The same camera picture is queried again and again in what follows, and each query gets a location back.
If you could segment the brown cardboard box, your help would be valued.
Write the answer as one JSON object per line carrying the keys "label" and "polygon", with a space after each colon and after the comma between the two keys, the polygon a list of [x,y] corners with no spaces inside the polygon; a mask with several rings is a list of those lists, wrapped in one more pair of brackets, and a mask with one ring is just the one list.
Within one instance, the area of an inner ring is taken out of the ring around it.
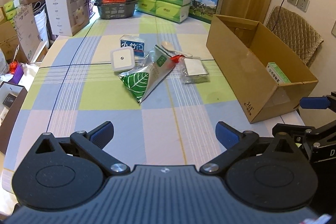
{"label": "brown cardboard box", "polygon": [[[252,124],[296,110],[318,84],[298,55],[259,21],[214,15],[206,47]],[[276,83],[266,70],[269,62],[291,83]]]}

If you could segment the purple box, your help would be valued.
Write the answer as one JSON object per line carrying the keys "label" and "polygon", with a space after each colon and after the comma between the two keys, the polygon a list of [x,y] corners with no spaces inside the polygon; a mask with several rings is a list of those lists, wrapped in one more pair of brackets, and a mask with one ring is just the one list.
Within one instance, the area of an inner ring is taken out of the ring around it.
{"label": "purple box", "polygon": [[89,19],[91,19],[93,17],[93,15],[95,14],[94,11],[93,11],[94,0],[87,0],[87,2],[88,2]]}

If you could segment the checked table cloth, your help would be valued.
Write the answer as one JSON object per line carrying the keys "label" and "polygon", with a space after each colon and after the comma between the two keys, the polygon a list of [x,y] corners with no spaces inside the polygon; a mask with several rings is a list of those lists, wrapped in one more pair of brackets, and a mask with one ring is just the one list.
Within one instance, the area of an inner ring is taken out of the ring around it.
{"label": "checked table cloth", "polygon": [[[277,123],[301,125],[297,112],[248,122],[206,48],[209,29],[192,18],[174,23],[135,13],[124,20],[94,19],[75,36],[58,37],[19,111],[3,164],[3,189],[11,190],[16,168],[43,132],[67,137],[111,121],[114,137],[105,150],[125,164],[201,166],[224,151],[214,132],[218,121],[265,137]],[[110,52],[125,34],[142,38],[146,50],[168,41],[200,57],[209,81],[184,84],[174,70],[138,103],[110,64]]]}

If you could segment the red snack packet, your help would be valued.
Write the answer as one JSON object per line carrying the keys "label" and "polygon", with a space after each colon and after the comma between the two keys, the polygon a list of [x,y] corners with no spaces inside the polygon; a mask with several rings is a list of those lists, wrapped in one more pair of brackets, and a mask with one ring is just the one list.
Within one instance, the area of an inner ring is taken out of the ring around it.
{"label": "red snack packet", "polygon": [[170,58],[170,60],[173,61],[174,63],[178,63],[180,58],[183,58],[183,57],[185,57],[185,56],[184,55],[175,55],[175,56],[172,56]]}

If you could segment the wall power socket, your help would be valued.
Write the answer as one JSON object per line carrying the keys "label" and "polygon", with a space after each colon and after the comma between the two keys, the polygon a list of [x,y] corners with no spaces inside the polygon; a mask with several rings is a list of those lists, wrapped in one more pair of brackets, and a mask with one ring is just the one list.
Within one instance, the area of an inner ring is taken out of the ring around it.
{"label": "wall power socket", "polygon": [[296,6],[302,12],[307,12],[310,4],[310,0],[287,0],[287,2]]}

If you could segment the green white medicine box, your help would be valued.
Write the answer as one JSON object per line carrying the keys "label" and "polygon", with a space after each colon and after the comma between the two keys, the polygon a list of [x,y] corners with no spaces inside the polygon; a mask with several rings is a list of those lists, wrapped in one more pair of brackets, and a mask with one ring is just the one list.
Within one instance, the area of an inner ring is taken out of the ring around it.
{"label": "green white medicine box", "polygon": [[286,74],[280,69],[280,67],[275,62],[269,62],[266,66],[267,72],[272,76],[274,81],[278,84],[288,84],[291,83],[290,79]]}

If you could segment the clear bag with white pad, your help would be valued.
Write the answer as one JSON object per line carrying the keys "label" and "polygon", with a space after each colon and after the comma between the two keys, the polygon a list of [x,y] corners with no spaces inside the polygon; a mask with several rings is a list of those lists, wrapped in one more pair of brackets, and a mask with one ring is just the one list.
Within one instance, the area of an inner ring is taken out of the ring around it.
{"label": "clear bag with white pad", "polygon": [[199,58],[181,57],[178,63],[183,84],[200,84],[209,82],[209,72]]}

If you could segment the green blue milk box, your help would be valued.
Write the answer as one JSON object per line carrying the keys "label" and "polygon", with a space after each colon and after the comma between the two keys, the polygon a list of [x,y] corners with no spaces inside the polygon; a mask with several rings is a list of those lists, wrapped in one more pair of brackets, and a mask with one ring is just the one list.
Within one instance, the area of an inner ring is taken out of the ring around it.
{"label": "green blue milk box", "polygon": [[220,14],[223,0],[191,0],[189,17],[211,23],[213,15]]}

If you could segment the blue white small box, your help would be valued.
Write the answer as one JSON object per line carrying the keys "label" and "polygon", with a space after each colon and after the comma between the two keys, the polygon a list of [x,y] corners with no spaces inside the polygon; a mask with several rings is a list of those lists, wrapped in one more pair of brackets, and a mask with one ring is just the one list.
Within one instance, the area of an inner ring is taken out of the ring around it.
{"label": "blue white small box", "polygon": [[121,47],[131,47],[136,57],[145,56],[145,41],[138,36],[123,35],[120,38]]}

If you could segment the brown cardboard piece with hole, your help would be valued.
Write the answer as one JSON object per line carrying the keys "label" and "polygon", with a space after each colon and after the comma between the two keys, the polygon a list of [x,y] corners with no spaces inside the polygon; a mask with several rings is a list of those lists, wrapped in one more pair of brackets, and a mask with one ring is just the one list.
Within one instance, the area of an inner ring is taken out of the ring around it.
{"label": "brown cardboard piece with hole", "polygon": [[30,63],[42,41],[35,22],[33,6],[31,4],[19,6],[14,22],[20,49]]}

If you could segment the white appliance box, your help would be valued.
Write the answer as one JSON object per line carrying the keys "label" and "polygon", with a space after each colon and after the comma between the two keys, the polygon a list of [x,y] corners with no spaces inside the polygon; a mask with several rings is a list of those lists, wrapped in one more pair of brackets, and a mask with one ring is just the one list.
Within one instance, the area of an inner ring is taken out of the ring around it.
{"label": "white appliance box", "polygon": [[45,0],[52,34],[74,36],[89,23],[88,0]]}

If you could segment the green leaf foil pouch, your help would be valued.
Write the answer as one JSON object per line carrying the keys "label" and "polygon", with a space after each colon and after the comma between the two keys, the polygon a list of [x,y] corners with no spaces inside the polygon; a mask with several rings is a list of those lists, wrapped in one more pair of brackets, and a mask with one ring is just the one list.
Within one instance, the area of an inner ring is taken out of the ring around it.
{"label": "green leaf foil pouch", "polygon": [[118,77],[140,104],[175,67],[171,56],[155,45],[140,65],[120,73]]}

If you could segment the white square night light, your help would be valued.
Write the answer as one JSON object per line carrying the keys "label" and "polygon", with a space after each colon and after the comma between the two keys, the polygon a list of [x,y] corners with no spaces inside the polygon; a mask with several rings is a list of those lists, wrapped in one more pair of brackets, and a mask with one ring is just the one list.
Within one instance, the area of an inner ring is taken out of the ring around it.
{"label": "white square night light", "polygon": [[127,71],[135,66],[134,50],[132,47],[121,47],[110,52],[110,63],[114,72]]}

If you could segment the dark brown open gift box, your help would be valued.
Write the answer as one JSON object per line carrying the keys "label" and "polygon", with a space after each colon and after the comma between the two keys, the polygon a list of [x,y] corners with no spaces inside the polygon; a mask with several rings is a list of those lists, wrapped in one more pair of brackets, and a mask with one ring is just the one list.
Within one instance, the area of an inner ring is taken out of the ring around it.
{"label": "dark brown open gift box", "polygon": [[1,153],[5,154],[27,90],[21,85],[1,82]]}

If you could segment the quilted beige chair cover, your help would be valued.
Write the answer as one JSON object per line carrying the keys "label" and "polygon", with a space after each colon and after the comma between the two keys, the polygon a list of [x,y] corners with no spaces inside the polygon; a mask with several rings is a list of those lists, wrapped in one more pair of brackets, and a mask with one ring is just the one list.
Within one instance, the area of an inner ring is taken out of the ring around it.
{"label": "quilted beige chair cover", "polygon": [[323,43],[322,36],[302,16],[280,6],[274,7],[266,27],[310,67]]}

